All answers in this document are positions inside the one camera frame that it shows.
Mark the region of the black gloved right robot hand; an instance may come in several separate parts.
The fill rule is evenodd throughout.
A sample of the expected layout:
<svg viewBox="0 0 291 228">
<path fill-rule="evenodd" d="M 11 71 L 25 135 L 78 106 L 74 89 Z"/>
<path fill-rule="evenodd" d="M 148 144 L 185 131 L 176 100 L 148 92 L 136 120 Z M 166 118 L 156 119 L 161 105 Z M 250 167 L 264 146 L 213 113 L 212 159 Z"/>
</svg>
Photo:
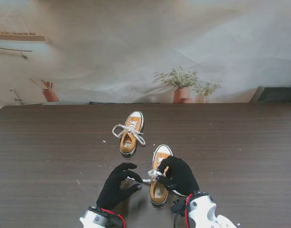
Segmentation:
<svg viewBox="0 0 291 228">
<path fill-rule="evenodd" d="M 191 193 L 199 192 L 199 185 L 193 175 L 190 166 L 182 159 L 168 156 L 163 159 L 157 167 L 157 171 L 164 174 L 157 175 L 157 181 L 168 190 L 181 196 L 189 196 Z"/>
</svg>

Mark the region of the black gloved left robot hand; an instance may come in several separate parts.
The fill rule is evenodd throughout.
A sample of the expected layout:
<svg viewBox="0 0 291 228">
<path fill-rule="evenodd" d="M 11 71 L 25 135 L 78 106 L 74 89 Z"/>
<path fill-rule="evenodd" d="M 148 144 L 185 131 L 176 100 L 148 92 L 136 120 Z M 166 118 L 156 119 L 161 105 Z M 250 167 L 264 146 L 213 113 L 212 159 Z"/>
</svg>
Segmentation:
<svg viewBox="0 0 291 228">
<path fill-rule="evenodd" d="M 143 180 L 137 173 L 132 171 L 132 169 L 135 168 L 137 168 L 137 165 L 124 162 L 113 169 L 97 199 L 97 208 L 103 208 L 107 210 L 113 209 L 120 202 L 129 198 L 138 190 L 141 190 L 141 183 L 143 183 Z M 137 184 L 122 190 L 120 188 L 120 184 L 127 177 L 133 178 L 135 181 L 137 181 Z"/>
</svg>

